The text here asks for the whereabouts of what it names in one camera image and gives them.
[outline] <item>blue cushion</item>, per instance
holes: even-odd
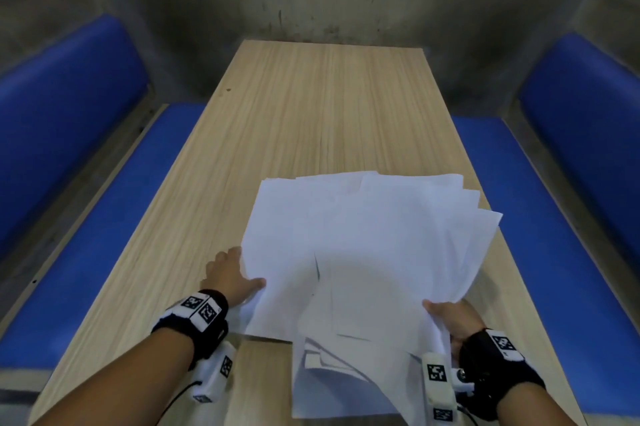
[[[536,67],[520,99],[640,275],[640,79],[569,34]]]
[[[0,368],[53,369],[202,114],[169,106],[65,246],[0,340]]]
[[[0,79],[0,255],[147,83],[129,36],[108,15]]]
[[[583,413],[640,416],[640,336],[496,118],[454,118]]]

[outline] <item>wristband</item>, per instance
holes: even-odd
[[[459,402],[485,421],[497,419],[498,403],[514,386],[531,382],[542,388],[544,381],[527,364],[504,332],[485,329],[467,338],[460,349],[460,368],[473,382],[474,395],[461,395]]]
[[[166,309],[151,333],[169,328],[193,341],[193,370],[201,359],[208,359],[228,333],[226,321],[229,309],[225,296],[213,290],[201,290]]]

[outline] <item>cable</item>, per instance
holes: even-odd
[[[466,414],[469,417],[469,419],[471,420],[471,422],[473,422],[473,424],[475,426],[478,426],[478,423],[476,422],[476,419],[471,415],[471,413],[469,413],[469,410],[465,406],[462,406],[462,405],[459,404],[458,405],[458,410],[462,414]]]
[[[191,389],[194,386],[201,386],[202,385],[202,381],[195,381],[190,383],[187,387],[185,387],[183,390],[181,390],[180,392],[178,392],[178,394],[176,394],[176,396],[171,399],[171,402],[169,403],[169,406],[164,408],[164,411],[162,412],[162,414],[160,414],[160,417],[158,418],[158,422],[156,422],[156,426],[158,426],[158,424],[160,424],[160,420],[163,418],[163,416],[166,414],[166,412],[169,410],[169,408],[173,405],[174,402],[176,402],[180,396],[182,394],[184,394],[185,392],[187,392],[189,389]]]

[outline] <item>wooden table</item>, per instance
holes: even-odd
[[[262,179],[359,170],[461,173],[466,187],[480,189],[422,51],[245,41],[31,420],[144,338],[161,310],[196,290],[204,263],[241,242]],[[488,207],[484,196],[482,204]],[[500,232],[469,299],[488,324],[509,334],[558,403],[584,425]],[[290,369],[289,344],[245,341],[225,424],[300,424],[291,419]],[[172,414],[163,424],[185,424],[185,415],[195,413],[184,402]],[[356,423],[402,421],[348,421]]]

